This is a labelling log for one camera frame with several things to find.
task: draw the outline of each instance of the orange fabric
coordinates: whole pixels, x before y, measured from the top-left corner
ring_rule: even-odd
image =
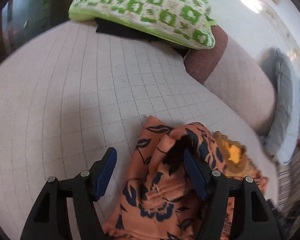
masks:
[[[209,204],[196,195],[183,166],[186,148],[212,169],[227,173],[217,143],[205,126],[195,122],[174,129],[149,117],[132,154],[116,208],[102,226],[109,239],[194,239]],[[267,179],[251,162],[246,166],[247,175],[264,190]],[[230,198],[221,239],[228,238],[233,204]]]

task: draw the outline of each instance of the striped fabric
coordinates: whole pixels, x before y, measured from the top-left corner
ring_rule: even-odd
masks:
[[[291,163],[278,165],[279,200],[278,208],[287,217],[296,201],[300,200],[300,145],[294,150]],[[300,215],[290,229],[290,236],[300,226]]]

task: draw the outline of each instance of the grey pillow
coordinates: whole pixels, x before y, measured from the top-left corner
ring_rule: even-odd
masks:
[[[290,162],[296,147],[300,125],[300,82],[289,58],[277,49],[277,105],[274,122],[264,141],[265,148],[276,155],[281,165]]]

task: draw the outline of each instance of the green and white pillow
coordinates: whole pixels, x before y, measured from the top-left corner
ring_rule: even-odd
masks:
[[[116,22],[193,49],[215,45],[207,0],[74,0],[69,18]]]

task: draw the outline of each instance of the silver bolt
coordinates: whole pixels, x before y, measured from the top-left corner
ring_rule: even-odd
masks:
[[[80,173],[81,177],[88,177],[89,174],[90,174],[89,171],[82,171],[82,172]]]
[[[253,178],[251,178],[250,176],[247,176],[246,177],[246,181],[249,182],[249,183],[252,183],[253,182]]]
[[[215,177],[219,177],[221,175],[220,171],[214,170],[212,171],[212,175]]]
[[[52,182],[55,181],[55,179],[56,179],[55,176],[50,176],[50,177],[47,179],[47,181],[48,181],[49,183],[52,183]]]

